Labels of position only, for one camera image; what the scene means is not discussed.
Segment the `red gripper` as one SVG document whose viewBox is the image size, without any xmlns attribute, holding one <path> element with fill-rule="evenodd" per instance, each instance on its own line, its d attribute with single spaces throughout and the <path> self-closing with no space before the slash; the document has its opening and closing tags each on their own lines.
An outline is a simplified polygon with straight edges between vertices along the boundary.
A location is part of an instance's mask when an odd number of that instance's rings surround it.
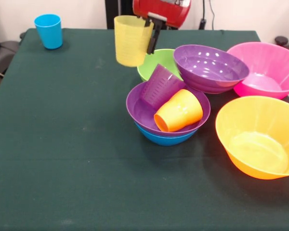
<svg viewBox="0 0 289 231">
<path fill-rule="evenodd" d="M 179 28 L 182 26 L 191 7 L 191 0 L 134 0 L 133 13 L 145 19 L 145 27 L 154 23 L 154 34 L 150 38 L 147 54 L 154 54 L 162 22 L 167 26 Z"/>
</svg>

